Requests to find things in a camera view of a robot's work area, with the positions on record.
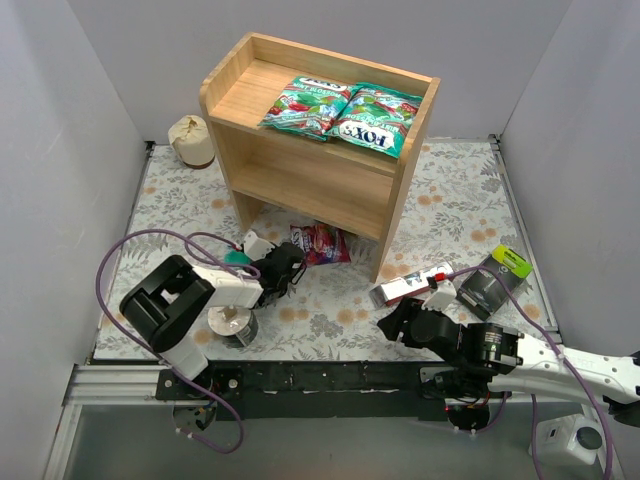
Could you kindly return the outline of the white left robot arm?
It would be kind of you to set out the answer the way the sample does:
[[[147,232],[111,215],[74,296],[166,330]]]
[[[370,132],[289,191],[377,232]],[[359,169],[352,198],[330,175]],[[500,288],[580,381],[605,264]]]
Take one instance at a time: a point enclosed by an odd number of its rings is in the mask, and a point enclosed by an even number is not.
[[[127,293],[119,311],[154,354],[189,380],[208,367],[189,331],[205,310],[234,314],[227,321],[234,335],[256,326],[253,311],[275,303],[306,269],[305,254],[290,242],[250,263],[257,279],[190,264],[172,255]]]

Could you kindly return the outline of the teal candy bag back side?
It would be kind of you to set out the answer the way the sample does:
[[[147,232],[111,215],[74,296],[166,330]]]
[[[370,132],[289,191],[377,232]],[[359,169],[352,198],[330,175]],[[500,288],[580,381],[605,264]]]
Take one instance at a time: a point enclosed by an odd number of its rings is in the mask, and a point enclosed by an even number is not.
[[[249,265],[252,262],[243,251],[229,250],[224,256],[225,264]]]

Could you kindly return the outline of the purple berry candy bag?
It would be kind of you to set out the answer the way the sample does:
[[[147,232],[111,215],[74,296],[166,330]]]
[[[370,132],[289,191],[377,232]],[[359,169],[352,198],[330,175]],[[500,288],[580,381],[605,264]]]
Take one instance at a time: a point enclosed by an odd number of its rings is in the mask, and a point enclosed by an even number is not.
[[[336,227],[324,223],[291,225],[290,239],[305,253],[307,266],[351,262],[344,233]]]

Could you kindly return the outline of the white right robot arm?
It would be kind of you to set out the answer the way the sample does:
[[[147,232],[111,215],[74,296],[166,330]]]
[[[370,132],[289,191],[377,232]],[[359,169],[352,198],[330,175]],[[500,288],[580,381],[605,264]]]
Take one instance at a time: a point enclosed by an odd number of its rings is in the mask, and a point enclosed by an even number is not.
[[[429,374],[430,397],[480,399],[523,392],[607,406],[614,420],[639,425],[639,355],[592,354],[537,339],[494,323],[463,325],[422,302],[403,299],[377,322],[389,341],[427,349],[448,366]]]

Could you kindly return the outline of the green mint candy bag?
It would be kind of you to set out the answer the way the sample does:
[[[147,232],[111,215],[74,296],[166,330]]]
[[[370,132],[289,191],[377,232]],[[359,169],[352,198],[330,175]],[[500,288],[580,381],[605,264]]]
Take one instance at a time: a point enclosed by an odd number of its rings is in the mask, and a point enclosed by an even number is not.
[[[295,77],[259,126],[326,141],[328,132],[359,87],[311,77]]]

